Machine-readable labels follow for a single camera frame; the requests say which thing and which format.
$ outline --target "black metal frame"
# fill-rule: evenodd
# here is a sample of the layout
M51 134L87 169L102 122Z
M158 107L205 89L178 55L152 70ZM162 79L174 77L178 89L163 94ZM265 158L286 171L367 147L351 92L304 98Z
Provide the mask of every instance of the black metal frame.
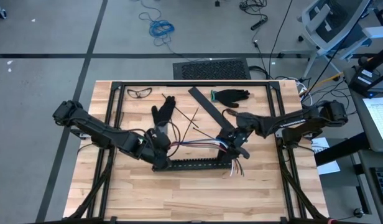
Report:
M284 104L282 100L282 95L281 95L281 90L280 90L280 85L278 82L243 82L243 81L231 81L231 82L216 82L216 81L208 81L208 82L196 82L193 80L190 81L185 81L185 82L166 82L166 81L161 81L161 82L112 82L111 84L111 89L110 89L110 96L109 96L109 102L108 102L108 108L106 111L106 118L105 118L105 123L110 122L111 118L111 113L113 110L113 103L114 103L114 96L117 90L119 90L119 98L118 98L118 104L117 104L117 110L116 110L116 116L114 119L114 127L119 128L120 126L120 117L121 117L121 109L122 109L122 104L124 101L124 93L125 89L127 86L264 86L266 88L266 93L267 93L267 99L269 103L269 109L270 109L270 115L271 116L276 116L275 113L275 107L274 107L274 100L272 96L272 90L275 90L275 94L277 96L277 102L279 105L279 115L284 115L285 110L284 110ZM285 163L284 155L283 155L283 148L280 146L280 139L278 137L275 137L275 143L277 147L277 154L279 158L279 163ZM114 150L110 150L109 156L112 156L114 154ZM291 173L293 175L293 178L295 179L297 185L299 186L299 178L298 178L298 170L297 166L295 163L295 158L293 151L291 149L288 150L288 156L290 158L290 168L291 168ZM96 183L96 181L99 179L99 175L101 173L101 166L102 166L102 161L104 157L104 151L100 150L98 153L98 158L97 158L97 163L96 163L96 168L95 168L95 174L94 174L94 179L93 179L93 185ZM103 186L103 193L101 195L101 203L99 207L99 215L98 218L104 218L104 213L106 210L106 202L108 198L108 191L109 191L109 182L110 182L110 176L106 179L104 182ZM290 194L290 187L285 179L284 176L282 176L282 182L283 182L283 188L284 188L284 195L285 195L285 203L287 205L287 212L288 212L288 217L289 218L295 218L293 206L292 206L292 199L291 199L291 194ZM306 211L303 203L300 201L298 198L298 207L300 211L300 217L301 218L307 218L306 216ZM91 205L88 208L87 212L87 218L92 218L93 217L93 210L95 208L95 198L93 199Z

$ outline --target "black glove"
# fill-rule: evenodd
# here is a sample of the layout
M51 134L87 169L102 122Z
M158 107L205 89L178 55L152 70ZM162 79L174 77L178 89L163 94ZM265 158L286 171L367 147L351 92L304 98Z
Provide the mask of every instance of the black glove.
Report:
M239 107L238 103L234 103L239 100L248 99L249 92L246 90L222 90L222 91L213 91L211 90L211 100L219 101L223 105L230 108Z
M168 96L165 100L164 105L160 108L160 110L157 111L157 107L152 107L152 114L153 114L153 120L154 124L158 125L160 127L164 127L169 119L172 117L173 109L175 108L175 97L174 96Z

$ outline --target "wooden table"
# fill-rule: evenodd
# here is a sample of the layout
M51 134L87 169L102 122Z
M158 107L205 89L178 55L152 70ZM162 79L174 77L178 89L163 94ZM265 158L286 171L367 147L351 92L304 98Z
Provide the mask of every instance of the wooden table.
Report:
M288 80L279 82L285 112L300 110L301 104L295 82ZM89 113L102 121L104 121L108 105L110 86L111 81L97 81L91 99ZM193 120L195 124L210 136L216 136L219 133L220 126L187 92L190 87L132 86L129 88L141 90L147 87L152 87L152 93L146 98L133 99L125 95L122 106L124 112L122 129L153 127L151 107L157 105L160 108L163 105L165 101L163 93L166 96L175 96L177 108L189 118L199 108ZM215 90L228 88L232 87L217 86ZM237 88L249 90L251 93L248 100L239 102L240 107L236 109L237 111L270 116L267 94L263 86L237 86ZM210 91L213 87L198 87L198 89L210 99ZM116 110L115 105L117 101L114 101L113 113ZM225 109L220 103L214 103L214 105L220 111ZM236 126L234 117L227 115L226 118ZM174 110L172 119L183 135L189 121L177 110ZM185 140L206 138L192 129L193 126L190 126ZM170 126L168 136L174 141ZM91 143L90 140L82 141L81 147L89 143ZM300 144L310 147L308 141L302 141ZM118 152L111 175L105 219L117 216L118 220L274 221L279 220L279 217L287 217L274 136L263 139L252 134L243 147L251 155L248 160L240 159L245 170L245 177L239 174L233 174L230 177L229 170L152 172L150 164ZM303 191L315 207L328 216L313 153L302 148L295 149L294 152ZM80 151L64 217L71 215L90 191L97 153L98 148L94 146L88 146ZM216 154L216 149L181 147L172 158L216 157ZM293 191L291 193L295 215L298 217L297 198ZM99 203L97 199L95 216L98 213Z

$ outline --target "chair wheel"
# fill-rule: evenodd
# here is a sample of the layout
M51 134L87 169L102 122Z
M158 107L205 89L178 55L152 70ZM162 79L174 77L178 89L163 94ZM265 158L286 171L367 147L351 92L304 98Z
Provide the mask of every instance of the chair wheel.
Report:
M6 19L6 11L5 9L0 10L0 19Z

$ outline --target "gray floor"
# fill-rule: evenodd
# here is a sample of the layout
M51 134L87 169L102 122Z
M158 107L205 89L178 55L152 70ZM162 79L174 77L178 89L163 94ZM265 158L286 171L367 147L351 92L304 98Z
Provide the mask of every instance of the gray floor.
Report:
M249 27L257 17L238 9L238 0L161 0L144 2L162 10L162 18L175 26L171 48L179 53L256 53L251 46L254 34ZM274 52L282 49L305 49L296 41L302 27L296 21L311 0L293 2ZM0 20L0 54L85 54L98 17L102 0L7 0L0 1L8 11L8 19ZM269 16L256 39L262 53L270 53L274 37L287 10L288 1L270 0L262 10ZM145 11L139 2L109 0L104 13L94 53L169 54L168 48L154 47L148 34L148 22L137 16ZM378 26L369 15L362 26ZM383 39L360 53L377 53ZM184 58L98 59L90 62L80 101L90 103L96 80L171 80L172 64ZM249 65L260 65L259 58L248 58ZM273 59L272 76L300 77L306 59ZM82 58L0 58L0 223L34 222L62 135L62 128L52 120L59 102L73 97L84 60ZM269 60L264 59L266 67ZM335 61L339 68L354 65ZM325 61L314 64L310 77L317 77ZM323 78L335 74L327 69ZM262 74L251 73L253 79ZM313 97L317 100L320 94ZM337 98L346 104L346 100ZM354 111L350 102L348 112ZM362 131L358 115L339 129L325 129L329 138L347 138ZM76 160L79 140L70 136L49 206L47 220L62 217ZM325 189L330 215L343 218L359 207L357 193L348 188ZM367 216L357 222L377 223Z

